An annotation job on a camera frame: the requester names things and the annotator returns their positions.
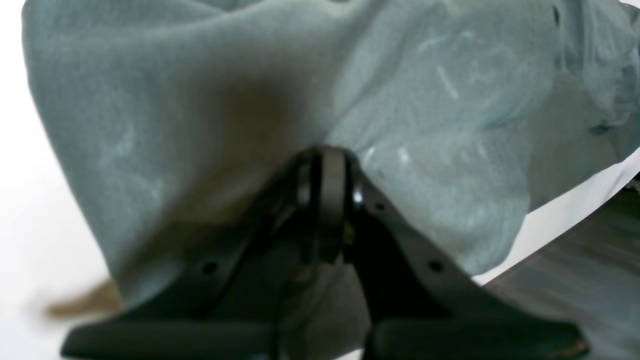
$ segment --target white surface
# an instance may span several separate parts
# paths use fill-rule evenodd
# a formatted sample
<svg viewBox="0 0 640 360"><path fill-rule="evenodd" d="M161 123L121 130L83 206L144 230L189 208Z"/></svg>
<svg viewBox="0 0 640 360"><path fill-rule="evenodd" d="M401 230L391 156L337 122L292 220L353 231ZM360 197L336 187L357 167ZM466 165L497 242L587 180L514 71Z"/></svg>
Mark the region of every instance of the white surface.
<svg viewBox="0 0 640 360"><path fill-rule="evenodd" d="M57 359L70 326L45 315L108 275L30 98L20 44L24 0L0 1L0 359ZM629 1L638 5L640 0ZM640 152L525 219L511 254L485 283L575 225L640 170ZM354 352L344 359L352 359Z"/></svg>

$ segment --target white background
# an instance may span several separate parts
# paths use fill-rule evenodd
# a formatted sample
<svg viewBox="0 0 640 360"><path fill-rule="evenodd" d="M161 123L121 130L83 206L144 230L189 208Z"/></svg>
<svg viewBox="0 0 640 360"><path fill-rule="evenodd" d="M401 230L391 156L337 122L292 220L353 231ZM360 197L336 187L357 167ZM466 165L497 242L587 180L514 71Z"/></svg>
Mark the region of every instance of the white background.
<svg viewBox="0 0 640 360"><path fill-rule="evenodd" d="M0 359L53 360L70 324L86 319L52 320L47 308L108 275L29 95L23 3L0 0ZM505 264L476 281L485 283L560 235L639 170L636 152L529 214Z"/></svg>

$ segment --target black bracket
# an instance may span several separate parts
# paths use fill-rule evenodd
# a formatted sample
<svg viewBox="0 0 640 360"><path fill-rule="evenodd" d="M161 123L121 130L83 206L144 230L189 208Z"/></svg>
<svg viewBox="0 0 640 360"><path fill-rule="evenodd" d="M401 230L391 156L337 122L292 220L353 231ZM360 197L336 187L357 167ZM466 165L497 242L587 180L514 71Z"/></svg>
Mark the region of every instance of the black bracket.
<svg viewBox="0 0 640 360"><path fill-rule="evenodd" d="M283 297L340 255L357 270L373 324L365 359L578 359L588 352L576 326L525 314L473 283L343 149L302 152L237 223L190 233L195 245L181 277L135 309L74 329L63 356L303 360L288 351Z"/></svg>

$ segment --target gray surface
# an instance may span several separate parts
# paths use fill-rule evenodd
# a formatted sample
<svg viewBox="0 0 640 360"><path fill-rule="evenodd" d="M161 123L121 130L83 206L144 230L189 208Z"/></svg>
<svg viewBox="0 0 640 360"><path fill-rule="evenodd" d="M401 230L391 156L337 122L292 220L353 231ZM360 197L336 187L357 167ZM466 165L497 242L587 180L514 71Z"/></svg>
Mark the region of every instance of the gray surface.
<svg viewBox="0 0 640 360"><path fill-rule="evenodd" d="M639 359L640 195L619 193L485 289L577 322L591 344L588 359Z"/></svg>
<svg viewBox="0 0 640 360"><path fill-rule="evenodd" d="M168 219L233 220L322 142L353 149L470 274L499 264L530 209L640 144L636 15L605 0L29 0L23 14L38 111L129 307L180 271L180 244L151 240Z"/></svg>

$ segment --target black plastic mount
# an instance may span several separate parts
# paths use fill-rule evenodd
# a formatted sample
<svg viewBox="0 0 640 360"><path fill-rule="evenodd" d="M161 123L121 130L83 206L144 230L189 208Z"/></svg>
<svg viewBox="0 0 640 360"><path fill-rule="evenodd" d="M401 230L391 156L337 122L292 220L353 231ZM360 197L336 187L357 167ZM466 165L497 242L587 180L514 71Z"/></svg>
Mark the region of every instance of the black plastic mount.
<svg viewBox="0 0 640 360"><path fill-rule="evenodd" d="M317 147L292 159L234 225L191 227L184 273L143 305L78 327L64 357L293 359L279 322L305 269L355 267L372 330L364 359L578 359L576 326L527 315L482 290L412 229L356 157Z"/></svg>

